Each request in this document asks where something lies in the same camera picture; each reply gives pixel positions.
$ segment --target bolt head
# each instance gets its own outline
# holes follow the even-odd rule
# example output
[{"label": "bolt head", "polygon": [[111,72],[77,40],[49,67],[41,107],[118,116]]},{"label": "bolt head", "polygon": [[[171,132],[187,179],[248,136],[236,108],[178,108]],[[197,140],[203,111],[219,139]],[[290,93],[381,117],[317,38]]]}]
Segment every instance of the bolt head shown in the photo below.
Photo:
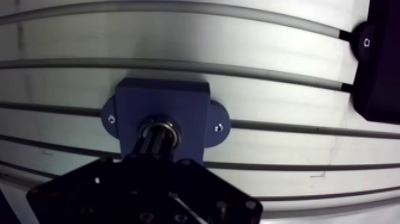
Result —
[{"label": "bolt head", "polygon": [[152,213],[144,212],[144,213],[140,214],[139,219],[142,222],[149,224],[149,223],[151,223],[151,221],[153,221],[154,215]]},{"label": "bolt head", "polygon": [[114,117],[114,115],[109,115],[108,116],[108,118],[107,118],[107,120],[108,120],[108,122],[110,123],[110,124],[114,124],[115,123],[115,117]]},{"label": "bolt head", "polygon": [[214,127],[214,131],[215,132],[222,132],[224,130],[224,126],[221,124],[221,123],[219,123],[219,124],[217,124],[215,127]]},{"label": "bolt head", "polygon": [[176,194],[175,192],[168,192],[168,196],[171,198],[178,198],[178,194]]},{"label": "bolt head", "polygon": [[369,48],[371,46],[371,40],[365,38],[362,44],[364,45],[365,48]]},{"label": "bolt head", "polygon": [[257,203],[255,201],[246,201],[246,207],[248,209],[255,209],[255,207],[257,206]]},{"label": "bolt head", "polygon": [[219,209],[226,209],[226,203],[224,201],[218,201],[216,204],[217,208]]},{"label": "bolt head", "polygon": [[184,214],[177,214],[175,215],[175,221],[177,223],[185,223],[187,221],[188,217],[185,216]]}]

